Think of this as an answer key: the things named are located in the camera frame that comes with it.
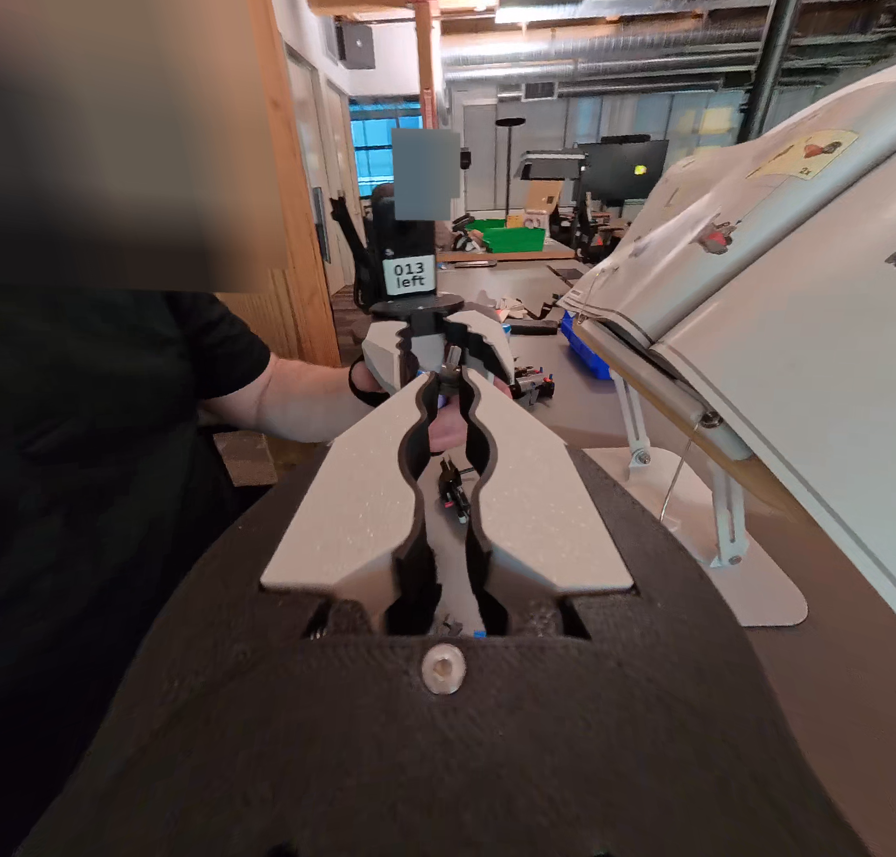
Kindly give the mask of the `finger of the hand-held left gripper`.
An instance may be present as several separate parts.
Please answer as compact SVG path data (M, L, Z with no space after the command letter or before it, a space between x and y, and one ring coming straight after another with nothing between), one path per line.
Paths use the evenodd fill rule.
M476 370L511 396L514 359L508 334L499 319L473 309L456 312L444 319L444 341L445 351L449 344L462 348L462 371Z
M420 361L411 342L407 320L372 321L364 337L364 363L388 394L403 389L420 373Z

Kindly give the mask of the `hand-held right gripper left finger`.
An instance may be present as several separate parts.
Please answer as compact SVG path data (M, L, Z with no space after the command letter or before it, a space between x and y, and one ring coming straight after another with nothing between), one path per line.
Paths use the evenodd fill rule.
M332 441L261 575L263 590L358 603L393 635L431 629L442 585L419 481L439 395L436 373L418 376Z

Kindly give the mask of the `grey lego axle connector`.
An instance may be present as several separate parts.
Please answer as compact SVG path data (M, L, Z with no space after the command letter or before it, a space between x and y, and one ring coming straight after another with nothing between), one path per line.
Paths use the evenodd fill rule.
M439 383L438 409L444 408L460 392L463 350L458 345L447 345L442 365L437 370Z

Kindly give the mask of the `person's left forearm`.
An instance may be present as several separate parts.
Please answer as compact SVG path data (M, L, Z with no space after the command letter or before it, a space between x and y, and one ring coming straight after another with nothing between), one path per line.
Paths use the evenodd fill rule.
M370 400L378 397L388 398L388 393L363 359L336 369L272 355L257 379L202 406L237 429L320 444L368 415L373 410Z

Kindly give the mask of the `lego instruction book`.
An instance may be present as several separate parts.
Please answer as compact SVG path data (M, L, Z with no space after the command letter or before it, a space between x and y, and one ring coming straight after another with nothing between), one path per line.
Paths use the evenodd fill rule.
M660 180L561 299L721 470L894 608L894 66Z

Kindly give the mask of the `person's left hand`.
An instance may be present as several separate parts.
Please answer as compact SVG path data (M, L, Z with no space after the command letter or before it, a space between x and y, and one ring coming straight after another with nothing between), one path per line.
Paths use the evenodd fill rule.
M431 456L441 455L447 450L464 446L467 429L467 420L462 414L460 397L458 395L448 397L444 405L437 410L435 418L428 428Z

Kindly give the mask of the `black office chair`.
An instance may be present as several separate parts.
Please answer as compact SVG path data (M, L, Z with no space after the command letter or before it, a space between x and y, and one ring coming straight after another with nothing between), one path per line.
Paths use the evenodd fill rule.
M376 304L387 299L382 260L376 247L361 238L342 191L337 197L330 198L330 217L342 232L353 261L353 302L359 310L369 315Z

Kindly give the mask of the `wooden top desk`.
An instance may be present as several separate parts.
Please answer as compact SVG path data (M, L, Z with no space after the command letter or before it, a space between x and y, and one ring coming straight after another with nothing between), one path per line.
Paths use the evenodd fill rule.
M575 252L568 246L561 245L553 239L547 238L544 248L540 251L511 251L505 253L490 253L483 249L478 250L446 250L436 254L436 262L456 265L463 262L487 261L495 263L529 262L529 261L555 261L575 259Z

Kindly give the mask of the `window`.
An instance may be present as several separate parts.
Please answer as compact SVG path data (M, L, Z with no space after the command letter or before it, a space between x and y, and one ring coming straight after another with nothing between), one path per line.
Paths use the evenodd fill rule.
M420 129L420 100L414 96L358 97L349 99L350 130L362 199L376 187L394 181L392 131Z

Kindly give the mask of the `wooden column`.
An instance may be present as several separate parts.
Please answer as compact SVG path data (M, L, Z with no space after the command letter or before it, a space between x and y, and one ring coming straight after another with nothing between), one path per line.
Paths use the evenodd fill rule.
M247 0L273 140L287 260L266 289L221 300L286 358L338 368L341 357L273 0Z

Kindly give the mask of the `black floor lamp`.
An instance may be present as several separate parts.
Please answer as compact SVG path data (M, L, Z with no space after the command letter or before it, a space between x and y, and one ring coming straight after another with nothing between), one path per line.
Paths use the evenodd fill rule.
M504 186L504 221L509 224L511 204L511 166L512 166L512 137L516 128L523 126L526 120L519 116L504 116L496 119L496 127L503 130L506 135L505 143L505 186Z

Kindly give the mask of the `black silver softbox light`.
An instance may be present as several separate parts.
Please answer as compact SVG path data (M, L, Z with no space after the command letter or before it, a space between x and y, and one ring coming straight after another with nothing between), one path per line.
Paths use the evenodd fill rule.
M587 153L579 149L528 150L521 155L515 177L521 180L576 180L587 164Z

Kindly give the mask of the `black monitor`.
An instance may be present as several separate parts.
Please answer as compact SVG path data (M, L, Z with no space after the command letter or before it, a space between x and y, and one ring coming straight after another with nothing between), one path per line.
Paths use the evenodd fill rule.
M579 145L585 164L577 182L575 199L622 206L644 200L659 182L666 165L668 141L600 142Z

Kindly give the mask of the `black steel column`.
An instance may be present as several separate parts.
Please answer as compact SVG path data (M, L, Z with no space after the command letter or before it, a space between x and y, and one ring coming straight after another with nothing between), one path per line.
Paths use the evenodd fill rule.
M752 141L763 133L784 57L790 47L803 0L773 0L758 65L738 129L736 143Z

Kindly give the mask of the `black wall speaker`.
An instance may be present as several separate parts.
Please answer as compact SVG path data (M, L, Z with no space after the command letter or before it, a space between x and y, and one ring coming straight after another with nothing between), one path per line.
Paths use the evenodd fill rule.
M375 42L373 28L361 22L335 21L338 57L349 70L374 70Z

